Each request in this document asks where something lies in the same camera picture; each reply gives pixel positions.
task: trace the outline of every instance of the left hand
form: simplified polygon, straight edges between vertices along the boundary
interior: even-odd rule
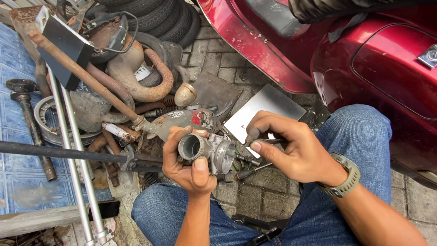
[[[196,133],[202,137],[209,137],[205,130],[196,130],[191,126],[186,128],[172,127],[168,141],[163,147],[163,172],[184,188],[189,197],[209,195],[217,186],[217,178],[209,175],[208,161],[206,157],[199,157],[193,165],[183,165],[177,161],[177,147],[180,140],[190,133]]]

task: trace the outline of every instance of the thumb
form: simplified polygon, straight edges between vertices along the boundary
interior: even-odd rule
[[[275,166],[280,168],[280,166],[286,165],[288,160],[288,155],[280,151],[277,147],[268,144],[263,141],[253,141],[250,144],[250,148],[256,153],[260,154],[267,161],[273,163]]]
[[[197,188],[203,188],[208,184],[209,169],[208,160],[206,157],[201,156],[193,162],[193,167],[191,168],[191,178],[193,179],[193,183]]]

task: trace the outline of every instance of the red scooter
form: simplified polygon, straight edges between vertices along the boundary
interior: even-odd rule
[[[288,0],[198,2],[222,38],[284,90],[318,92],[331,112],[367,104],[388,117],[392,168],[437,190],[437,4],[301,24]]]

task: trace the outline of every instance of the carburetor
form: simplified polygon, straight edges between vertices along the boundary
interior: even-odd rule
[[[183,137],[178,146],[179,155],[187,161],[194,161],[205,156],[211,163],[211,174],[226,174],[234,160],[235,144],[226,137],[210,134],[209,138],[197,134],[188,134]]]

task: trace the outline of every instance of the blue jeans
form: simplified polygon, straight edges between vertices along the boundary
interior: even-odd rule
[[[331,114],[317,132],[328,152],[354,161],[360,183],[384,202],[391,202],[390,121],[373,107],[351,105]],[[154,246],[174,245],[187,209],[184,189],[155,184],[141,192],[132,219]],[[244,245],[260,232],[235,223],[211,200],[211,245]],[[359,245],[332,199],[309,183],[283,232],[263,245]]]

